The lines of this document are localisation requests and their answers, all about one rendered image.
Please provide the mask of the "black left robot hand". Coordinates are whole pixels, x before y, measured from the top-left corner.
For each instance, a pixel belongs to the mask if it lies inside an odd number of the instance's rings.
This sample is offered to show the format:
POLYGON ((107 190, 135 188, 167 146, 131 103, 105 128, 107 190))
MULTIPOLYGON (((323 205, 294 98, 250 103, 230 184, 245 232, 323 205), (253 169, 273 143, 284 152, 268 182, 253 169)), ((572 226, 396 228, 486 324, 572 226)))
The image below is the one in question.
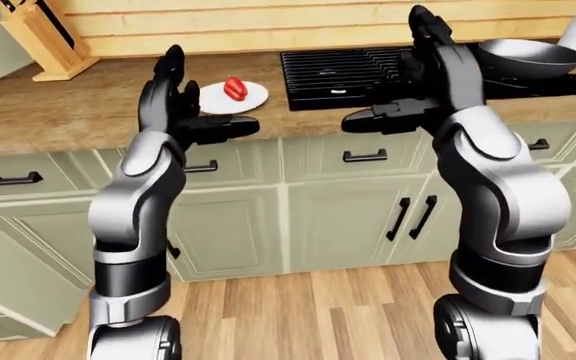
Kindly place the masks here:
POLYGON ((169 134, 183 149, 192 144, 224 143, 260 131, 258 120, 250 116, 202 116, 200 87, 189 80, 184 89, 179 89, 184 76, 185 54, 174 44, 159 57, 152 79, 142 89, 138 105, 140 131, 169 134))

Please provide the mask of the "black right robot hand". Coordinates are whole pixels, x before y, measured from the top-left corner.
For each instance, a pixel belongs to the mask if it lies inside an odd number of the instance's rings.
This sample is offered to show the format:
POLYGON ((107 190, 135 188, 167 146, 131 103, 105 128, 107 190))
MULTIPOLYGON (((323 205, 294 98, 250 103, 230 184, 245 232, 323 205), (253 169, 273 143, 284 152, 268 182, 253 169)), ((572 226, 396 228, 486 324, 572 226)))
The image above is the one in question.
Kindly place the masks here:
POLYGON ((452 29, 423 5, 408 16, 413 49, 401 53, 399 98, 342 119, 346 133, 402 134, 422 128, 434 135, 449 116, 486 104, 483 77, 468 47, 455 43, 452 29))

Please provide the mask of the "red bell pepper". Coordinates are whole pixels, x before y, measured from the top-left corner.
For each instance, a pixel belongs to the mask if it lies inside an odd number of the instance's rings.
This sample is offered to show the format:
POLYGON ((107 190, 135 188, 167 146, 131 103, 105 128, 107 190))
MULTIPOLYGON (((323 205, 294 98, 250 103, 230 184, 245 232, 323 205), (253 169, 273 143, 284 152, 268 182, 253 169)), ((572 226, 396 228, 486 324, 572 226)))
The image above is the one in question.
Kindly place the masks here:
POLYGON ((223 92, 234 101, 244 101, 248 89, 238 77, 228 77, 223 85, 223 92))

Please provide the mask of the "dark grey frying pan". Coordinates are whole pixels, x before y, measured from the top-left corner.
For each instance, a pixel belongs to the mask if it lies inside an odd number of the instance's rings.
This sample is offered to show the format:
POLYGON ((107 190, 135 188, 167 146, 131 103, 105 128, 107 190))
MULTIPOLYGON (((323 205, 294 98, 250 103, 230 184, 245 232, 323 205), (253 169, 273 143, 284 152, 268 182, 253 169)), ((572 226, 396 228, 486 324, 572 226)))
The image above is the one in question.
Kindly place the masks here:
POLYGON ((576 69, 576 50, 540 41, 482 41, 477 45, 476 57, 492 73, 520 80, 553 79, 576 69))

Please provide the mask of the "white round plate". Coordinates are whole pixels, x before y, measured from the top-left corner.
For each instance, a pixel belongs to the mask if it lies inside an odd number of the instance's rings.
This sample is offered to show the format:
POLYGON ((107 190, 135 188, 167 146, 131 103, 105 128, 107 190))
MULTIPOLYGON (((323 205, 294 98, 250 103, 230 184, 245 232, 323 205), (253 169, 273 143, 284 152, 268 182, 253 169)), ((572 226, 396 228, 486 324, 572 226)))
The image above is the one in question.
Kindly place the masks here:
POLYGON ((199 105, 203 113, 227 115, 245 113, 264 104, 269 98, 268 89, 259 83, 243 81, 248 94, 243 101, 230 98, 223 90, 225 83, 213 83, 200 89, 199 105))

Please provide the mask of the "black cooktop with grates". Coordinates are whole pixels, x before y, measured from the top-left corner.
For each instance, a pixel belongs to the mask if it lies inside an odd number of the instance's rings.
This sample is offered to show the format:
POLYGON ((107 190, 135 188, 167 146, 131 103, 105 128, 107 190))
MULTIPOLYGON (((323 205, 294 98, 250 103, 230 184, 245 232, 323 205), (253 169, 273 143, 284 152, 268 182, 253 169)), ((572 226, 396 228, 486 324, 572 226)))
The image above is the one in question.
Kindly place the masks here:
MULTIPOLYGON (((292 51, 280 54, 289 109, 329 110, 386 104, 409 94, 401 55, 411 47, 292 51)), ((488 100, 576 95, 576 74, 552 80, 501 77, 481 68, 488 100)))

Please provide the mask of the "wooden knife block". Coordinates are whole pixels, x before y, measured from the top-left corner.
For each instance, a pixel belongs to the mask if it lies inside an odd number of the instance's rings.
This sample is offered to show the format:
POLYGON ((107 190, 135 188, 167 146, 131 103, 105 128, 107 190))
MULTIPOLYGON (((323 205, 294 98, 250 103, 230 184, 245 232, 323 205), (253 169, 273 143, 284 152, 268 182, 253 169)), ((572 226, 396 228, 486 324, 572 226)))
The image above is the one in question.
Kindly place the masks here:
POLYGON ((12 14, 0 5, 0 23, 43 69, 35 82, 71 80, 99 59, 75 27, 69 23, 57 0, 11 0, 12 14))

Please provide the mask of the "pale green kitchen cabinet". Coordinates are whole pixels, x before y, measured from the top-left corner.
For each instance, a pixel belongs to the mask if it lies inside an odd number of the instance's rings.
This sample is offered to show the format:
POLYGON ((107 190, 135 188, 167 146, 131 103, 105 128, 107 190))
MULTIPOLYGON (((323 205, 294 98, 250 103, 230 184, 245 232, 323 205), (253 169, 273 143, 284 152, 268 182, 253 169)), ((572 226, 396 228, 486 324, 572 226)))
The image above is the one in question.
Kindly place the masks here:
MULTIPOLYGON (((76 317, 93 281, 92 197, 109 182, 123 149, 0 156, 0 176, 43 180, 0 186, 0 338, 55 335, 76 317)), ((197 146, 170 213, 167 261, 177 281, 278 275, 321 269, 446 260, 460 205, 440 179, 421 132, 330 135, 197 146), (387 161, 345 163, 344 151, 387 161), (418 239, 429 195, 437 204, 418 239), (386 238, 411 204, 393 242, 386 238)))

